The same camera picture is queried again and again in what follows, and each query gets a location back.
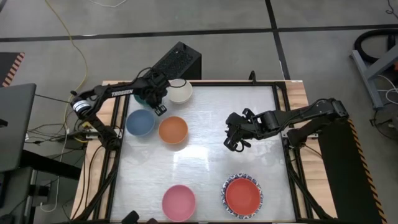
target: white bowl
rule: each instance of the white bowl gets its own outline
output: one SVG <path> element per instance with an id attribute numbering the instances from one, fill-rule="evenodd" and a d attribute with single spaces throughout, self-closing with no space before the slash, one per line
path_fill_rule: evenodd
<path id="1" fill-rule="evenodd" d="M 170 81 L 171 86 L 182 86 L 184 83 L 185 80 L 182 79 L 174 79 Z M 189 100 L 189 98 L 192 96 L 193 88 L 191 83 L 187 81 L 185 86 L 180 88 L 168 87 L 167 91 L 171 102 L 181 104 Z"/>

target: concrete floor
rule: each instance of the concrete floor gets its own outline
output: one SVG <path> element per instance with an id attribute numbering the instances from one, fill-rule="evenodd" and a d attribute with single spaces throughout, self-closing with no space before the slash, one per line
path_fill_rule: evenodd
<path id="1" fill-rule="evenodd" d="M 117 8 L 103 8 L 88 0 L 49 1 L 73 35 L 271 28 L 263 0 L 127 0 Z M 102 0 L 105 4 L 113 2 Z M 278 27 L 398 22 L 385 13 L 388 9 L 385 1 L 271 0 L 271 3 Z M 391 3 L 398 9 L 398 1 Z M 0 21 L 0 41 L 5 37 L 66 35 L 44 0 L 8 0 L 0 12 Z M 334 97 L 345 104 L 358 130 L 387 220 L 398 223 L 398 145 L 370 125 L 371 101 L 348 57 L 354 40 L 363 32 L 366 30 L 281 32 L 279 35 L 290 77 L 304 81 L 309 101 Z M 258 79 L 284 78 L 271 32 L 77 40 L 89 66 L 84 89 L 99 85 L 103 80 L 131 80 L 141 68 L 153 65 L 178 41 L 202 53 L 203 79 L 247 79 L 251 70 L 256 71 Z M 368 52 L 377 56 L 385 51 L 385 42 L 378 38 L 364 45 Z M 12 84 L 34 82 L 39 94 L 67 99 L 69 91 L 84 76 L 84 64 L 67 40 L 0 42 L 0 52 L 25 52 Z M 36 98 L 30 127 L 61 123 L 64 106 Z M 59 153 L 61 147 L 57 143 L 43 143 L 27 149 L 47 156 Z M 66 158 L 67 162 L 74 162 L 81 153 L 71 155 Z M 73 181 L 61 181 L 60 204 L 70 199 L 75 189 Z M 70 211 L 71 203 L 67 205 L 65 210 Z M 64 220 L 61 206 L 53 213 L 37 209 L 36 223 Z"/>

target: pink bowl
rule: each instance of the pink bowl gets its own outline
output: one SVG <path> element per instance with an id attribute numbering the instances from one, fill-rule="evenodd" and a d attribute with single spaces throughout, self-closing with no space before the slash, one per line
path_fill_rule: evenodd
<path id="1" fill-rule="evenodd" d="M 162 209 L 173 222 L 184 222 L 194 213 L 195 195 L 185 185 L 174 185 L 163 196 Z"/>

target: patterned plate rim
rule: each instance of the patterned plate rim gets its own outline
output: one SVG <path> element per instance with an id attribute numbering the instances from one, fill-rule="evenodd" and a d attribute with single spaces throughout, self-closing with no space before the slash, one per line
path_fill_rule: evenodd
<path id="1" fill-rule="evenodd" d="M 226 193 L 226 189 L 228 188 L 229 184 L 239 178 L 245 178 L 247 180 L 250 180 L 251 182 L 253 182 L 257 188 L 260 191 L 260 205 L 259 208 L 251 215 L 238 215 L 237 213 L 233 212 L 232 209 L 230 209 L 230 207 L 228 206 L 228 204 L 226 203 L 226 199 L 225 199 L 225 193 Z M 262 201 L 264 199 L 264 196 L 262 194 L 262 189 L 260 184 L 257 182 L 256 179 L 252 178 L 250 175 L 247 174 L 243 174 L 243 173 L 239 173 L 239 174 L 234 174 L 230 177 L 228 177 L 228 179 L 224 182 L 223 187 L 221 188 L 221 201 L 223 203 L 224 209 L 231 215 L 237 217 L 238 219 L 248 219 L 253 217 L 255 214 L 257 214 L 259 212 L 259 210 L 262 207 Z"/>

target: blue bowl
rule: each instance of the blue bowl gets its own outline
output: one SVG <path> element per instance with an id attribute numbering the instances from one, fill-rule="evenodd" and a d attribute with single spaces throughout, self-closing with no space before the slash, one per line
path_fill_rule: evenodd
<path id="1" fill-rule="evenodd" d="M 134 99 L 136 99 L 136 101 L 141 104 L 142 106 L 148 106 L 147 102 L 145 102 L 145 100 L 141 99 L 139 97 L 139 95 L 134 95 Z"/>
<path id="2" fill-rule="evenodd" d="M 145 136 L 155 127 L 155 116 L 149 110 L 136 110 L 127 118 L 126 127 L 134 136 Z"/>

